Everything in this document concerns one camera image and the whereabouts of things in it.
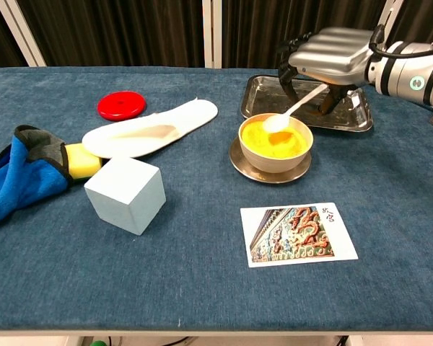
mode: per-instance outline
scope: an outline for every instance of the shoe insole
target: shoe insole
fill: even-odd
[[[105,159],[150,154],[205,125],[218,109],[205,99],[194,99],[166,112],[113,123],[88,132],[86,150]]]

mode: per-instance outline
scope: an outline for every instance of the red frisbee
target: red frisbee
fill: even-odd
[[[146,107],[146,101],[137,92],[113,92],[98,103],[98,113],[111,121],[122,121],[136,117]]]

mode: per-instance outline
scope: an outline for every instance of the table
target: table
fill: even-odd
[[[313,129],[301,179],[264,185],[228,148],[247,80],[273,71],[98,67],[0,69],[0,150],[17,125],[67,143],[108,123],[104,95],[142,93],[145,114],[199,97],[209,124],[143,161],[167,202],[134,236],[95,214],[83,184],[0,223],[0,331],[433,332],[433,127],[401,99],[369,100],[367,133]],[[240,208],[334,202],[358,260],[248,267]]]

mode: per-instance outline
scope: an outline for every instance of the ceramic bowl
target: ceramic bowl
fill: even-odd
[[[244,154],[247,161],[254,166],[255,168],[268,173],[281,173],[287,172],[290,169],[295,168],[306,156],[308,151],[312,147],[312,133],[311,130],[300,120],[295,119],[294,117],[290,117],[289,127],[297,130],[303,138],[306,140],[306,149],[301,154],[296,156],[290,156],[284,159],[276,159],[273,157],[267,157],[260,154],[257,154],[253,150],[250,150],[242,140],[242,132],[244,131],[245,126],[254,121],[263,121],[268,117],[273,115],[277,115],[277,113],[263,113],[259,115],[254,115],[249,117],[246,121],[244,121],[239,127],[239,142],[242,149],[242,153]]]

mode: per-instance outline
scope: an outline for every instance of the postcard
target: postcard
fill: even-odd
[[[357,260],[335,203],[241,208],[249,267]]]

